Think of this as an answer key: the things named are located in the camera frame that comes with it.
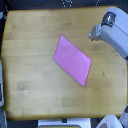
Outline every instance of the wooden tabletop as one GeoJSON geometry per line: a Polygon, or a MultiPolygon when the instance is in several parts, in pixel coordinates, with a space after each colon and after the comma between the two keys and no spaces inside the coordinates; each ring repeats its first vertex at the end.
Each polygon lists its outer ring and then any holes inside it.
{"type": "Polygon", "coordinates": [[[8,13],[1,55],[8,119],[121,115],[128,99],[126,63],[106,42],[88,38],[107,8],[8,13]],[[92,59],[86,87],[53,60],[61,34],[92,59]]]}

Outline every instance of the pink cloth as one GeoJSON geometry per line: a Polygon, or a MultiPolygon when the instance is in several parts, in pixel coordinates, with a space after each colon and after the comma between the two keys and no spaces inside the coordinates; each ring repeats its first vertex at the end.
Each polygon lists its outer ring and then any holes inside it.
{"type": "Polygon", "coordinates": [[[91,59],[69,42],[63,35],[60,36],[54,60],[78,83],[85,86],[91,59]]]}

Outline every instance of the wooden table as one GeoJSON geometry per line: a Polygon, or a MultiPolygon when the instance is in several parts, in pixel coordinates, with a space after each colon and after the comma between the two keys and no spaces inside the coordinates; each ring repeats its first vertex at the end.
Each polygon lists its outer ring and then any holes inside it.
{"type": "Polygon", "coordinates": [[[121,115],[127,104],[127,68],[120,55],[88,33],[108,7],[10,11],[2,44],[8,119],[121,115]],[[60,34],[92,58],[86,87],[53,60],[60,34]]]}

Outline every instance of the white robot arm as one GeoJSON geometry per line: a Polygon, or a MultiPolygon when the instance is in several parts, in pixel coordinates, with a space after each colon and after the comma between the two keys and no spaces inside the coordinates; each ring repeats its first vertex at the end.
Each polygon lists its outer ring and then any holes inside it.
{"type": "Polygon", "coordinates": [[[108,8],[102,23],[92,29],[89,38],[107,42],[128,63],[128,15],[121,9],[108,8]]]}

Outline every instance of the metal bracket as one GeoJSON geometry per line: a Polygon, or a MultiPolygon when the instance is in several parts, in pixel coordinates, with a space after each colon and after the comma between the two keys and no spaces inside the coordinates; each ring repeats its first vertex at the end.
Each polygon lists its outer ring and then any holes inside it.
{"type": "Polygon", "coordinates": [[[104,17],[103,17],[103,20],[102,20],[102,23],[101,23],[101,27],[103,25],[108,25],[109,27],[112,27],[113,26],[113,23],[115,22],[115,17],[116,15],[112,12],[107,12],[104,17]]]}

